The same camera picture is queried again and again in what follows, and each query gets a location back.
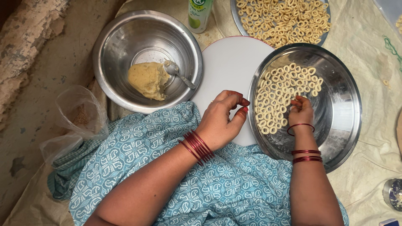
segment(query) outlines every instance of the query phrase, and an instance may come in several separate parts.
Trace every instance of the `spoon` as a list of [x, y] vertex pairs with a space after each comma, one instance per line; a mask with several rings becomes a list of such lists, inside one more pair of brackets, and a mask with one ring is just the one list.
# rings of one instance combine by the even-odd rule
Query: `spoon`
[[171, 74], [171, 75], [177, 75], [177, 76], [179, 76], [179, 77], [181, 78], [181, 80], [183, 80], [183, 82], [184, 82], [188, 87], [190, 87], [191, 89], [194, 89], [194, 88], [195, 88], [195, 85], [194, 85], [192, 82], [190, 82], [190, 80], [186, 79], [185, 77], [181, 76], [181, 75], [178, 73], [178, 66], [177, 66], [177, 64], [174, 63], [173, 61], [166, 60], [166, 61], [163, 63], [163, 67], [165, 68], [165, 71], [166, 71], [167, 73], [169, 73], [169, 74]]

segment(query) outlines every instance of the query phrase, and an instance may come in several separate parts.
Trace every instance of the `paisley pattern fabric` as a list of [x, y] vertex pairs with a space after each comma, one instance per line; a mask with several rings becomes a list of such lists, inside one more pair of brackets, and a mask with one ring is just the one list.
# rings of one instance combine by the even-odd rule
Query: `paisley pattern fabric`
[[[82, 226], [111, 189], [178, 144], [199, 122], [193, 102], [119, 120], [84, 166], [74, 188], [69, 207], [75, 225]], [[215, 156], [204, 166], [194, 165], [154, 225], [291, 225], [291, 162], [273, 160], [257, 145], [234, 143]], [[346, 210], [339, 205], [348, 225]]]

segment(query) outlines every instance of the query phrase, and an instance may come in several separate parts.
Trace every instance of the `dough ball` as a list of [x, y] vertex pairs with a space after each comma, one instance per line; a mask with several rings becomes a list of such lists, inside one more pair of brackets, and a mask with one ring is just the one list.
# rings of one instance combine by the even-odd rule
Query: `dough ball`
[[158, 101], [166, 98], [163, 92], [169, 77], [163, 64], [156, 62], [134, 64], [128, 70], [129, 83], [144, 97]]

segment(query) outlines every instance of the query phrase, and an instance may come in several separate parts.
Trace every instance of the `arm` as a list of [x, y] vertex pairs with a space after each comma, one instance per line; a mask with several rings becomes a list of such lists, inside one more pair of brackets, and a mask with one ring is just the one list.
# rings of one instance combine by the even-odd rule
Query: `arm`
[[[297, 96], [298, 101], [289, 114], [289, 124], [312, 124], [313, 108], [308, 99]], [[293, 127], [295, 150], [318, 150], [312, 129], [308, 125]], [[293, 158], [319, 156], [319, 154], [295, 154]], [[344, 225], [338, 201], [321, 162], [298, 162], [293, 166], [290, 182], [290, 206], [292, 225]]]
[[[249, 104], [242, 94], [223, 91], [208, 106], [196, 132], [212, 151], [224, 147], [240, 132]], [[244, 107], [230, 121], [229, 111], [237, 105]], [[85, 226], [152, 225], [177, 185], [196, 163], [197, 159], [182, 144], [176, 145], [110, 191]]]

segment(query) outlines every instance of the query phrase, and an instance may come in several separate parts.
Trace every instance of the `coconut water bottle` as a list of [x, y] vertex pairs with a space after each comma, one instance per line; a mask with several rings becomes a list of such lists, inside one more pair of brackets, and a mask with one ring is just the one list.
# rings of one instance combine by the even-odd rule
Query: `coconut water bottle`
[[207, 28], [213, 0], [189, 0], [189, 29], [201, 33]]

